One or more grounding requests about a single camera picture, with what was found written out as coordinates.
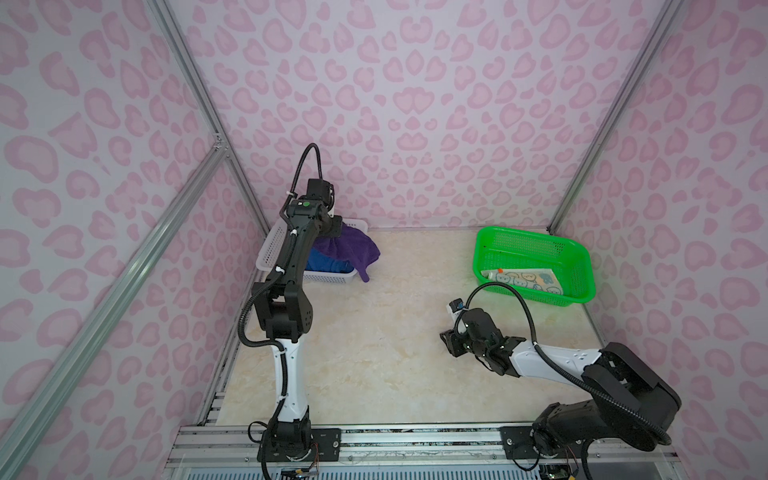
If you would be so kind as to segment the patterned towel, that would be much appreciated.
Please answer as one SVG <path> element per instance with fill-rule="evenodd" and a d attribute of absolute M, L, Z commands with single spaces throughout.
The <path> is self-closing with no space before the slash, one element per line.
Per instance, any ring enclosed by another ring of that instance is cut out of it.
<path fill-rule="evenodd" d="M 482 270 L 481 275 L 489 281 L 497 281 L 515 288 L 542 291 L 563 295 L 560 281 L 551 269 L 491 269 Z"/>

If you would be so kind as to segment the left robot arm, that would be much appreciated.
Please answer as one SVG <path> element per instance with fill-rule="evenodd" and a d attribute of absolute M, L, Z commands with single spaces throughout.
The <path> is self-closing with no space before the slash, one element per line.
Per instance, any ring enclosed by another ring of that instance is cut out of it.
<path fill-rule="evenodd" d="M 279 255 L 266 279 L 252 286 L 238 320 L 240 343 L 269 348 L 275 362 L 275 408 L 258 440 L 263 465 L 300 461 L 316 450 L 302 344 L 314 313 L 303 283 L 315 241 L 341 233 L 342 219 L 332 215 L 333 202 L 332 184 L 320 178 L 307 182 L 305 194 L 288 194 L 281 211 L 286 233 Z"/>

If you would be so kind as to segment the purple towel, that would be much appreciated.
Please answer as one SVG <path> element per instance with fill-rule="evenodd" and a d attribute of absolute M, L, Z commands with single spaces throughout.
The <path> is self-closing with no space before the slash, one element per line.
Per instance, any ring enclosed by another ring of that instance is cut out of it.
<path fill-rule="evenodd" d="M 362 230 L 342 224 L 338 237 L 319 237 L 313 249 L 334 261 L 347 262 L 356 270 L 364 283 L 370 281 L 367 269 L 380 259 L 377 244 Z"/>

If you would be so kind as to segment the blue towel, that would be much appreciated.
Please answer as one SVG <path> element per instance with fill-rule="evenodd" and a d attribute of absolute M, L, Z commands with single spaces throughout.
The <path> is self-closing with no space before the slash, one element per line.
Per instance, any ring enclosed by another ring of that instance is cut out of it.
<path fill-rule="evenodd" d="M 347 274 L 354 270 L 352 264 L 347 260 L 338 260 L 322 252 L 312 249 L 310 251 L 307 265 L 307 271 Z"/>

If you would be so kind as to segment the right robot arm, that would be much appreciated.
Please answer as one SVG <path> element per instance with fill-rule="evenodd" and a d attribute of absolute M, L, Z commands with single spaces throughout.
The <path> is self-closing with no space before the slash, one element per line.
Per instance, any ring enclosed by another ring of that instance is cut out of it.
<path fill-rule="evenodd" d="M 449 303 L 447 311 L 454 326 L 440 338 L 453 357 L 472 355 L 496 375 L 549 380 L 588 394 L 585 401 L 548 405 L 524 437 L 526 449 L 554 458 L 574 444 L 602 439 L 618 439 L 644 452 L 670 444 L 668 430 L 681 399 L 625 345 L 547 346 L 504 335 L 486 311 L 461 300 Z"/>

